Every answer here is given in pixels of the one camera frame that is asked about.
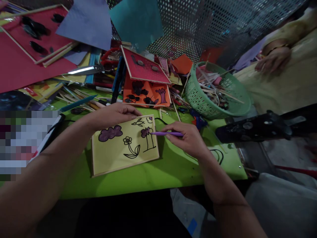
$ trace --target green table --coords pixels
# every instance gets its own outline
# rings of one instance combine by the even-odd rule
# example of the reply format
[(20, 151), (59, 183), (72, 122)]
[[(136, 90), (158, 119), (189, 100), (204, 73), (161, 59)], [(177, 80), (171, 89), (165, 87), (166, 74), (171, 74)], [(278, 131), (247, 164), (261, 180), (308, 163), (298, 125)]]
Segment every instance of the green table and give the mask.
[[(81, 88), (80, 90), (91, 95), (99, 94), (100, 97), (110, 97), (109, 94), (101, 91)], [(65, 105), (66, 103), (60, 100), (55, 100), (52, 103), (54, 110), (58, 110)], [(138, 109), (144, 115), (153, 114), (154, 117), (159, 117), (159, 112), (156, 109), (143, 107), (138, 107)], [(172, 123), (178, 120), (175, 112), (167, 111), (168, 115), (162, 113), (162, 118), (166, 123)], [(64, 114), (67, 120), (78, 120), (84, 115), (84, 113), (80, 116), (73, 115), (70, 112)], [(193, 120), (190, 114), (180, 113), (180, 117), (182, 122), (190, 123)], [(159, 120), (156, 120), (155, 123), (158, 131), (164, 127), (164, 124)], [(203, 129), (201, 135), (207, 146), (222, 150), (218, 146), (219, 142), (215, 138), (213, 131), (223, 125), (225, 125), (224, 120), (213, 120), (209, 122), (212, 131), (208, 128)], [(158, 160), (91, 178), (91, 142), (88, 143), (66, 182), (61, 199), (102, 197), (203, 184), (203, 178), (195, 159), (174, 146), (165, 137), (158, 137), (158, 147), (160, 154)], [(224, 160), (221, 164), (222, 168), (233, 180), (247, 179), (247, 175), (234, 145), (232, 144), (232, 146), (228, 147), (228, 145), (224, 144), (223, 147), (226, 148), (227, 153), (224, 153)]]

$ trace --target green basket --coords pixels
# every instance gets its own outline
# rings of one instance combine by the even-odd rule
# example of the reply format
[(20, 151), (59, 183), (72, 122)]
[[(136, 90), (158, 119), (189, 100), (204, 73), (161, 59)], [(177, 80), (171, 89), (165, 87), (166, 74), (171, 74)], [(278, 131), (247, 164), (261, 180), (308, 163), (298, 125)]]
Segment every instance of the green basket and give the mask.
[[(219, 85), (226, 88), (226, 92), (244, 102), (244, 104), (224, 95), (224, 98), (226, 98), (229, 103), (229, 109), (226, 111), (214, 104), (201, 90), (196, 77), (196, 68), (197, 66), (205, 65), (205, 63), (206, 62), (200, 62), (192, 66), (191, 76), (185, 88), (185, 95), (193, 109), (209, 120), (223, 119), (230, 116), (245, 116), (250, 110), (251, 98), (244, 86), (232, 74), (227, 73), (223, 76)], [(209, 62), (207, 64), (207, 70), (219, 74), (226, 72), (223, 68)]]

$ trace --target purple marker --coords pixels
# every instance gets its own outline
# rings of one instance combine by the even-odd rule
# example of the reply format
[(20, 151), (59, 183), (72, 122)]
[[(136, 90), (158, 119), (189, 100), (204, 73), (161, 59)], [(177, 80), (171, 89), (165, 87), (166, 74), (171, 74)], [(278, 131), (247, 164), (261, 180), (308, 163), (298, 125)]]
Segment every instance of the purple marker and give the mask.
[(157, 135), (157, 136), (164, 136), (166, 134), (171, 134), (173, 136), (177, 136), (177, 137), (183, 137), (184, 135), (180, 132), (153, 132), (151, 133), (152, 135)]

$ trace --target left hand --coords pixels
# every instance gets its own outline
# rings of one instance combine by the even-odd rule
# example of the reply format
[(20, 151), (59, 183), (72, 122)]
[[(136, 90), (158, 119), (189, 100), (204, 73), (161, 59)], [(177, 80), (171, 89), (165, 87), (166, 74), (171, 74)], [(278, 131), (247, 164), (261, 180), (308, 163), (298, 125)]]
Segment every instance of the left hand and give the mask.
[(85, 121), (85, 124), (88, 124), (93, 131), (96, 132), (123, 122), (131, 121), (137, 116), (142, 116), (142, 113), (135, 107), (117, 102), (91, 112), (80, 120)]
[(288, 47), (276, 48), (255, 66), (255, 70), (263, 73), (272, 73), (277, 69), (282, 71), (290, 61), (291, 53)]

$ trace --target perforated metal sheet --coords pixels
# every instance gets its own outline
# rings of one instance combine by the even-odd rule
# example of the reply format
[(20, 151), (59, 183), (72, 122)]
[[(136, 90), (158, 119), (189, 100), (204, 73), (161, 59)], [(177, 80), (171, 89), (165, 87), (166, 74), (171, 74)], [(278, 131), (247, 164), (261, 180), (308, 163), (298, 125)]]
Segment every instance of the perforated metal sheet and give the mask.
[[(121, 0), (107, 0), (109, 8)], [(13, 0), (29, 9), (72, 0)], [(149, 45), (151, 53), (199, 61), (208, 47), (224, 47), (217, 64), (226, 68), (297, 10), (305, 0), (158, 0), (164, 36)], [(113, 38), (119, 39), (113, 28)]]

